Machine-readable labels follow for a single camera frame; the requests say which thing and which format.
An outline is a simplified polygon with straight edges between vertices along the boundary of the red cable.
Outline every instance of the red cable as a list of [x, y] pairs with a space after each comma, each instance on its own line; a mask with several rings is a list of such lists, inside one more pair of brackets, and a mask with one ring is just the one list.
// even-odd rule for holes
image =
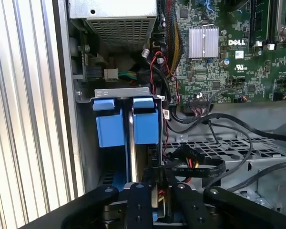
[[150, 83], [151, 83], [151, 85], [152, 85], [152, 93], [155, 94], [155, 86], [154, 86], [154, 84], [153, 84], [153, 64], [154, 64], [154, 62], [156, 61], [158, 55], [160, 55], [160, 56], [163, 57], [164, 63], [165, 63], [166, 69], [167, 69], [167, 72], [174, 78], [174, 80], [175, 80], [175, 82], [176, 82], [177, 104], [179, 104], [179, 103], [180, 103], [180, 94], [179, 94], [179, 83], [178, 83], [178, 79], [177, 79], [177, 77], [176, 77], [174, 74], [172, 74], [172, 73], [170, 72], [170, 69], [169, 69], [169, 67], [168, 67], [168, 65], [167, 65], [166, 58], [165, 58], [165, 56], [163, 55], [163, 53], [162, 53], [161, 51], [157, 51], [157, 52], [155, 53], [155, 55], [154, 55], [154, 57], [153, 57], [153, 60], [152, 60], [152, 62], [151, 62], [151, 66], [150, 66], [150, 71], [151, 71]]
[[190, 168], [193, 168], [192, 160], [191, 160], [190, 158], [189, 158], [188, 160], [189, 160], [189, 166], [190, 166]]

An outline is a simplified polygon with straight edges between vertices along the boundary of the screw hole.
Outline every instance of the screw hole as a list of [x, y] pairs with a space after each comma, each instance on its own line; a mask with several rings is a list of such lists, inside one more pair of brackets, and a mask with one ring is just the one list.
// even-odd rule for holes
[[193, 210], [198, 210], [198, 209], [199, 209], [199, 207], [198, 207], [198, 206], [196, 206], [196, 205], [193, 205], [193, 206], [192, 206], [192, 209], [193, 209]]
[[201, 217], [199, 217], [197, 220], [198, 220], [199, 223], [203, 223], [204, 222], [204, 219], [201, 218]]

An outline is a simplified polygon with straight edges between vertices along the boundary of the motherboard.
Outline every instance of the motherboard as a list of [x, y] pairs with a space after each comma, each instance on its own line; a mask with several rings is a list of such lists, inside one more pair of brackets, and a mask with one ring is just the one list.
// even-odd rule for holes
[[[227, 11], [226, 7], [224, 0], [177, 2], [177, 20], [184, 44], [175, 71], [181, 104], [199, 95], [210, 97], [222, 88], [237, 90], [248, 102], [285, 99], [286, 43], [277, 42], [277, 33], [271, 28], [275, 25], [271, 24], [270, 1], [250, 0], [235, 11]], [[218, 31], [216, 56], [207, 56], [207, 49], [214, 45], [211, 38], [203, 41], [203, 56], [196, 53], [201, 47], [195, 40], [199, 33], [195, 28]], [[171, 90], [175, 94], [175, 87], [171, 86]], [[241, 100], [233, 93], [222, 93], [217, 102], [239, 103]]]

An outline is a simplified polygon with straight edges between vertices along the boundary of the green circuit board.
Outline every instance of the green circuit board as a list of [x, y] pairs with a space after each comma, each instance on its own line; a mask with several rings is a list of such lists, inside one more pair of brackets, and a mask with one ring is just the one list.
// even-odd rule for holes
[[[261, 1], [256, 8], [256, 17], [264, 19], [255, 26], [255, 40], [265, 39], [269, 31], [269, 25], [265, 23], [269, 15], [268, 3]], [[286, 94], [286, 44], [276, 45], [276, 49], [271, 51], [266, 44], [262, 47], [249, 44], [250, 1], [233, 12], [224, 10], [223, 0], [211, 1], [210, 7], [214, 13], [197, 4], [196, 0], [179, 0], [177, 3], [177, 20], [184, 43], [184, 53], [175, 72], [180, 84], [181, 104], [186, 104], [198, 93], [211, 96], [226, 87], [243, 93], [249, 102], [274, 101], [273, 92]], [[219, 27], [219, 56], [190, 60], [187, 57], [188, 31], [203, 24]], [[229, 45], [229, 40], [244, 42], [244, 45]], [[230, 63], [223, 64], [224, 59]], [[217, 102], [232, 103], [238, 97], [233, 93], [223, 93]]]

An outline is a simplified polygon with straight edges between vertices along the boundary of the heatsink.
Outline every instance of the heatsink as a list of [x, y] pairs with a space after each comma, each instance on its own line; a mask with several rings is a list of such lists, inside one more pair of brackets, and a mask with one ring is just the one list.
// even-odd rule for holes
[[157, 0], [70, 0], [70, 18], [84, 19], [112, 52], [146, 44], [157, 17]]
[[189, 29], [188, 58], [218, 57], [219, 29], [217, 26], [199, 26]]

